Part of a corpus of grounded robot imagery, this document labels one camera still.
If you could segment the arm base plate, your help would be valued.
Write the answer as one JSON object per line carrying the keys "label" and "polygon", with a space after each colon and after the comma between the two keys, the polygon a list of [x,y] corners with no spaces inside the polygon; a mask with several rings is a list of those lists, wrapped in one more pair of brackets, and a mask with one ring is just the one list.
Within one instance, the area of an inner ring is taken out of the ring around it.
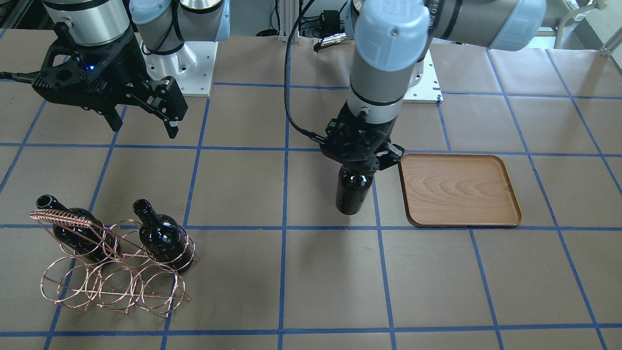
{"label": "arm base plate", "polygon": [[436,104],[443,100],[432,54],[428,50],[423,60],[414,67],[403,101],[404,103]]}
{"label": "arm base plate", "polygon": [[154,80],[174,77],[185,97],[209,97],[218,42],[191,41],[170,55],[143,55]]}

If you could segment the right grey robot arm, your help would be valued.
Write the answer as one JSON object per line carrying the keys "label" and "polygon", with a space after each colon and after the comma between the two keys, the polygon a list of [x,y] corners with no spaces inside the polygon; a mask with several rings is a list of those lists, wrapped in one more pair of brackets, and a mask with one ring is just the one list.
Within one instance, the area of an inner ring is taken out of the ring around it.
{"label": "right grey robot arm", "polygon": [[211,86],[204,51],[230,35],[228,0],[45,0],[56,41],[40,71],[22,81],[47,102],[102,115],[115,132],[116,108],[155,115],[170,138],[188,105],[187,84]]}

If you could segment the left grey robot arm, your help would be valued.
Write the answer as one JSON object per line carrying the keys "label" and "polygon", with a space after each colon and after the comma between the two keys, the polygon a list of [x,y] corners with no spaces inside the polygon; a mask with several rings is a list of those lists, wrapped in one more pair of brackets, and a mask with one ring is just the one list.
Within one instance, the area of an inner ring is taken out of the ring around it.
{"label": "left grey robot arm", "polygon": [[546,8],[544,0],[350,0],[349,95],[325,129],[322,153],[364,175],[398,164],[404,148],[390,134],[431,39],[518,51]]}

